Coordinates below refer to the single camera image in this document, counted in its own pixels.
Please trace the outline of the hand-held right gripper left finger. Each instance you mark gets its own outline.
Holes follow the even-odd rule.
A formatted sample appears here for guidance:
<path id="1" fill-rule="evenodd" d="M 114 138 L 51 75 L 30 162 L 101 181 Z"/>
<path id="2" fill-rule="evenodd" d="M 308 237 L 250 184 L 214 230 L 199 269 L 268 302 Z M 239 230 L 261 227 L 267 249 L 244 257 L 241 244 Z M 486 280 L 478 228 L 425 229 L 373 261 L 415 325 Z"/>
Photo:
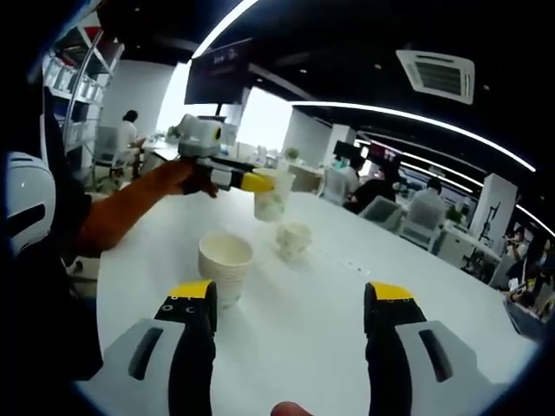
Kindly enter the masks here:
<path id="1" fill-rule="evenodd" d="M 104 415 L 209 415 L 216 355 L 217 288 L 212 280 L 171 289 L 105 350 Z"/>

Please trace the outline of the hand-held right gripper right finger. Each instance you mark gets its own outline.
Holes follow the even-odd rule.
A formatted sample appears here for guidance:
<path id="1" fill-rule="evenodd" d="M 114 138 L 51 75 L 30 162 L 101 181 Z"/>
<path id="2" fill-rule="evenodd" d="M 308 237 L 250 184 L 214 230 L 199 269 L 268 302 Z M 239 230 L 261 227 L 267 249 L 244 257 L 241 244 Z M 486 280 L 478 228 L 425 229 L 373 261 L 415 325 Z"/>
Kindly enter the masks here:
<path id="1" fill-rule="evenodd" d="M 363 326 L 371 415 L 479 415 L 506 386 L 492 383 L 477 355 L 426 318 L 403 287 L 368 282 Z"/>

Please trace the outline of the person's left hand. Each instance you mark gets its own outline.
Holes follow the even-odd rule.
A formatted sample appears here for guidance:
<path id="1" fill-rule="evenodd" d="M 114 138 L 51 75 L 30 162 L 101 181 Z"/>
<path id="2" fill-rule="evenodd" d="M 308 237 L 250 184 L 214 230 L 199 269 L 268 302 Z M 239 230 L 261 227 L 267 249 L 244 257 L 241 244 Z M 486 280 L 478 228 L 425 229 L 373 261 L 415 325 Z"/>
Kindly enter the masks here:
<path id="1" fill-rule="evenodd" d="M 218 187 L 211 181 L 209 171 L 191 160 L 168 162 L 167 195 L 192 195 L 202 192 L 210 198 L 216 198 Z"/>

